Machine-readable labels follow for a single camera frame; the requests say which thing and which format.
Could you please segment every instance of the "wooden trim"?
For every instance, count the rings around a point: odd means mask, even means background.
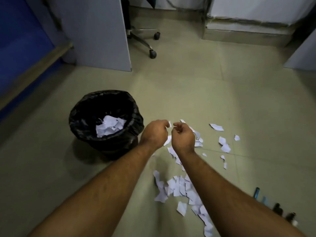
[[[64,55],[73,45],[71,42],[59,45],[45,57],[26,70],[14,82],[13,86],[4,95],[0,96],[0,110],[17,97],[26,87],[35,81],[46,69]]]

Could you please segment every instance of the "forearm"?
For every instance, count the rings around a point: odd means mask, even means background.
[[[154,152],[138,145],[69,197],[30,236],[111,236]]]
[[[221,236],[304,236],[225,180],[196,153],[179,158]]]

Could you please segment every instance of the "hand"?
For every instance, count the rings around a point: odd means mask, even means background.
[[[174,123],[172,130],[172,147],[178,155],[194,152],[195,135],[186,123]]]
[[[156,120],[150,122],[144,129],[140,138],[140,144],[148,144],[155,151],[168,139],[168,131],[166,127],[169,127],[167,120]]]

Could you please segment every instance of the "marker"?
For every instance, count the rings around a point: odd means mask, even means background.
[[[255,192],[254,192],[254,194],[253,194],[253,197],[254,197],[255,199],[258,198],[259,191],[260,191],[260,189],[259,189],[259,187],[257,187],[256,190],[255,190]]]

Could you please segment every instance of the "blue wall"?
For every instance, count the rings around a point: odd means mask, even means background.
[[[0,95],[53,48],[25,0],[0,0]]]

